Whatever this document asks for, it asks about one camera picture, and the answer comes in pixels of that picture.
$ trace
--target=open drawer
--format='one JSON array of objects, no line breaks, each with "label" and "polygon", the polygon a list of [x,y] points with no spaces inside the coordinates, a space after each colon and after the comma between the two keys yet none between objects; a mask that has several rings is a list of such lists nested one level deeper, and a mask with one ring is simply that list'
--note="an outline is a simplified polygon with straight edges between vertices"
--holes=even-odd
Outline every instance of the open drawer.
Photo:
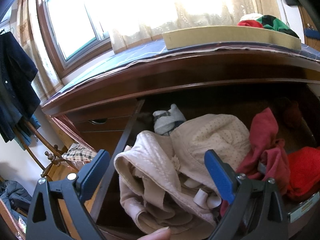
[{"label": "open drawer", "polygon": [[[303,115],[302,125],[297,129],[286,127],[282,118],[284,108],[293,100],[298,102]],[[133,146],[139,132],[153,131],[154,111],[168,110],[173,103],[187,120],[205,114],[232,114],[237,116],[248,129],[253,117],[270,107],[279,126],[277,137],[285,140],[284,148],[287,154],[305,146],[317,147],[320,143],[320,101],[305,84],[240,84],[182,90],[140,98],[133,116],[124,129],[112,161],[126,145]],[[115,235],[122,234],[123,239],[134,239],[123,235],[124,233],[138,238],[143,233],[137,229],[120,205],[118,179],[112,163],[101,181],[91,216],[102,231],[112,232]],[[298,203],[287,201],[286,205],[292,208]],[[289,225],[290,237],[306,225],[315,209],[316,205],[296,220],[294,226]]]}]

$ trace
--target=coat hanger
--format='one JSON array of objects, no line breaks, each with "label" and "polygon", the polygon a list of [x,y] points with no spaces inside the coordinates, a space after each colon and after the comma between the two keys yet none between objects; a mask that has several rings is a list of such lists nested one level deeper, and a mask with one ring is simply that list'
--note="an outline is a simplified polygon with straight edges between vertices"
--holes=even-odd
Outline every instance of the coat hanger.
[{"label": "coat hanger", "polygon": [[[8,30],[7,32],[11,32],[11,33],[13,34],[14,28],[11,27],[10,30]],[[3,30],[0,31],[0,34],[2,34],[2,33],[7,33],[7,32],[5,31],[5,28],[3,28]]]}]

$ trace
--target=polka dot fabric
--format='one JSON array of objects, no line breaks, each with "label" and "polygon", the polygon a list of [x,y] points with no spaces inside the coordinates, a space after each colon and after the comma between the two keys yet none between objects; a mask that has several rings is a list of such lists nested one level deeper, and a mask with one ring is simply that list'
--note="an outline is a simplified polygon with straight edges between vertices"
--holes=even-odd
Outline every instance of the polka dot fabric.
[{"label": "polka dot fabric", "polygon": [[249,131],[234,115],[206,114],[189,120],[170,135],[179,171],[219,193],[204,165],[204,153],[213,149],[236,170],[250,151]]}]

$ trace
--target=green fabric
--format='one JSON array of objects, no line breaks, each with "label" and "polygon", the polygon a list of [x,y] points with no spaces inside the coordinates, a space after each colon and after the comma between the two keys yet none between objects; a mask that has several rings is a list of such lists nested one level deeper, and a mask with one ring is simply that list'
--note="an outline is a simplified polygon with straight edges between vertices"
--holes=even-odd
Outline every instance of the green fabric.
[{"label": "green fabric", "polygon": [[264,29],[285,33],[299,38],[299,36],[293,30],[291,30],[283,21],[280,21],[278,18],[272,15],[264,15],[258,18],[256,21],[261,23]]},{"label": "green fabric", "polygon": [[263,25],[264,29],[279,31],[280,29],[289,30],[289,27],[278,18],[271,15],[264,15],[256,20]]}]

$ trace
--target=wooden coat rack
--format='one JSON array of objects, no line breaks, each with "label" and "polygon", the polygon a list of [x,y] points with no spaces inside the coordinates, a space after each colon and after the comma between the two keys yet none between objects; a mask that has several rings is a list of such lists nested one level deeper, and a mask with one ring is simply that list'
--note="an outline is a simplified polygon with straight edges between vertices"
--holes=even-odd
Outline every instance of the wooden coat rack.
[{"label": "wooden coat rack", "polygon": [[25,121],[24,120],[25,125],[29,128],[29,130],[31,132],[33,132],[33,134],[52,152],[49,153],[48,151],[46,151],[44,154],[48,157],[48,160],[50,160],[50,164],[47,167],[44,167],[42,165],[42,163],[37,159],[37,157],[33,154],[33,152],[31,151],[31,149],[28,147],[28,145],[26,145],[26,143],[24,142],[24,140],[21,137],[21,134],[17,131],[16,128],[13,128],[13,132],[15,133],[15,135],[17,136],[17,138],[20,140],[21,144],[23,145],[23,147],[27,150],[27,152],[31,155],[31,157],[35,160],[35,162],[39,165],[39,167],[43,170],[41,177],[44,178],[46,177],[48,179],[48,181],[52,181],[52,178],[50,178],[50,176],[48,175],[51,167],[53,165],[57,165],[60,166],[61,162],[65,161],[66,163],[68,163],[68,165],[75,169],[76,171],[79,171],[78,168],[69,160],[65,160],[64,158],[62,158],[62,154],[66,153],[67,150],[58,150],[58,145],[54,145],[52,146],[38,131],[37,129],[29,122],[29,121]]}]

